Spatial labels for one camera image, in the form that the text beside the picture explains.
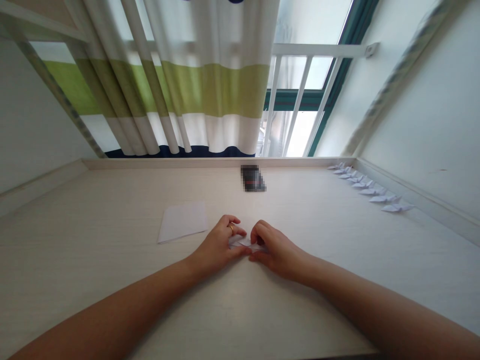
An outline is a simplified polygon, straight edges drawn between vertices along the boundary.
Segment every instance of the white metal frame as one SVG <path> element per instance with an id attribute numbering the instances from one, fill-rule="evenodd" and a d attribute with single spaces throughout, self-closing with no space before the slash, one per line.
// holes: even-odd
<path id="1" fill-rule="evenodd" d="M 275 43 L 273 44 L 272 54 L 275 56 L 275 65 L 273 70 L 273 81 L 270 90 L 270 102 L 268 104 L 268 113 L 266 117 L 266 127 L 265 127 L 265 137 L 263 138 L 263 147 L 260 157 L 268 157 L 270 150 L 270 133 L 272 130 L 272 121 L 273 121 L 273 112 L 275 105 L 275 98 L 277 96 L 277 86 L 279 81 L 280 73 L 280 64 L 282 63 L 283 56 L 306 56 L 305 68 L 303 70 L 303 75 L 300 82 L 300 88 L 298 89 L 298 95 L 296 97 L 295 106 L 293 108 L 293 114 L 291 117 L 290 125 L 288 127 L 288 133 L 286 137 L 286 143 L 283 148 L 282 156 L 286 156 L 290 140 L 292 139 L 292 133 L 294 131 L 295 122 L 297 120 L 297 115 L 300 109 L 300 103 L 302 101 L 302 96 L 305 90 L 305 84 L 309 77 L 310 67 L 312 64 L 313 57 L 331 57 L 334 58 L 335 64 L 333 65 L 330 78 L 326 84 L 325 91 L 323 93 L 318 112 L 315 116 L 315 121 L 310 132 L 310 136 L 305 146 L 303 152 L 303 157 L 306 157 L 309 154 L 310 148 L 314 141 L 317 130 L 319 129 L 322 117 L 324 114 L 325 106 L 327 105 L 327 100 L 329 98 L 330 92 L 334 85 L 335 79 L 342 64 L 344 58 L 369 58 L 377 50 L 378 43 L 373 43 L 371 45 L 331 45 L 331 44 L 321 44 L 321 45 L 312 45 L 312 44 L 282 44 Z"/>

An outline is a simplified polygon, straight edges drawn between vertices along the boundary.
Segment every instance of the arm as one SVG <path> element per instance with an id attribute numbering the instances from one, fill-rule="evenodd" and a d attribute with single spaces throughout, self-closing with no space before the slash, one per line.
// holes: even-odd
<path id="1" fill-rule="evenodd" d="M 123 359 L 187 290 L 231 260 L 252 253 L 248 247 L 229 249 L 230 236 L 247 234 L 231 222 L 240 220 L 224 215 L 189 257 L 73 315 L 10 359 Z"/>
<path id="2" fill-rule="evenodd" d="M 281 277 L 321 292 L 383 353 L 395 359 L 480 359 L 480 337 L 446 317 L 312 256 L 260 220 L 251 242 L 269 254 L 253 253 Z"/>

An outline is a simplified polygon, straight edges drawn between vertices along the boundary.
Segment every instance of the hand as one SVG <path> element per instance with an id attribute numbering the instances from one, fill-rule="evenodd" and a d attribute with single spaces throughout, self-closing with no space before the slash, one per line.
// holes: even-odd
<path id="1" fill-rule="evenodd" d="M 230 261 L 252 253 L 252 250 L 246 246 L 229 249 L 230 237 L 237 234 L 247 235 L 244 229 L 235 224 L 240 224 L 240 220 L 236 216 L 223 215 L 198 249 L 187 257 L 202 279 L 220 271 Z"/>
<path id="2" fill-rule="evenodd" d="M 287 280 L 303 283 L 308 275 L 309 265 L 313 265 L 318 260 L 264 220 L 259 220 L 255 224 L 251 230 L 250 239 L 252 244 L 265 244 L 269 253 L 257 251 L 248 259 L 262 263 Z"/>

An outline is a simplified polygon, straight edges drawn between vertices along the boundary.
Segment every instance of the navy blue stripe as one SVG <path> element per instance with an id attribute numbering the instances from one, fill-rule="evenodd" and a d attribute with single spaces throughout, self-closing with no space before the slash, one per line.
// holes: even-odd
<path id="1" fill-rule="evenodd" d="M 111 159 L 125 159 L 125 158 L 253 158 L 255 154 L 245 154 L 241 152 L 236 146 L 229 146 L 222 152 L 210 152 L 208 146 L 193 145 L 191 152 L 185 152 L 183 147 L 178 147 L 180 152 L 172 154 L 168 145 L 160 145 L 160 152 L 155 155 L 125 155 L 121 149 L 107 151 L 105 154 Z"/>

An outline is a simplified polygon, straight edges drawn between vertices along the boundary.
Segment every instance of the window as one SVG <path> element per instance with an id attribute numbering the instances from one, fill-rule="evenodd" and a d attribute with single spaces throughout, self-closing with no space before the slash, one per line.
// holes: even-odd
<path id="1" fill-rule="evenodd" d="M 291 45 L 291 49 L 303 46 L 302 44 L 316 45 L 318 48 L 323 45 L 359 45 L 377 4 L 378 0 L 280 0 L 275 44 Z M 263 146 L 259 146 L 261 151 L 256 156 L 313 156 L 352 59 L 343 58 L 335 68 L 333 56 L 312 58 L 299 109 L 290 129 L 307 56 L 282 54 L 268 129 L 276 64 L 275 49 L 273 55 L 258 141 Z M 323 111 L 317 114 L 334 70 Z"/>

